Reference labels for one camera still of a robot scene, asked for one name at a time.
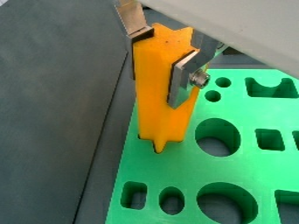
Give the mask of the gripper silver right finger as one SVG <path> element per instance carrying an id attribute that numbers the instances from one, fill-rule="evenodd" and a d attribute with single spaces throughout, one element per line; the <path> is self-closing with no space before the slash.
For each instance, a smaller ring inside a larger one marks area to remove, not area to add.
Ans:
<path id="1" fill-rule="evenodd" d="M 192 87 L 205 88 L 211 76 L 204 67 L 228 46 L 211 36 L 193 30 L 191 34 L 193 50 L 187 52 L 173 63 L 168 85 L 166 103 L 179 108 L 191 96 Z"/>

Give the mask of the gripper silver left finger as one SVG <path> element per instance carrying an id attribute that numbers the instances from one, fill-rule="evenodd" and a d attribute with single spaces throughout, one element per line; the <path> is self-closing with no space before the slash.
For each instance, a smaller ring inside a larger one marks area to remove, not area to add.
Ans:
<path id="1" fill-rule="evenodd" d="M 149 39 L 154 35 L 154 29 L 145 22 L 142 5 L 136 0 L 116 0 L 114 8 L 125 34 L 128 62 L 130 69 L 134 69 L 133 43 Z"/>

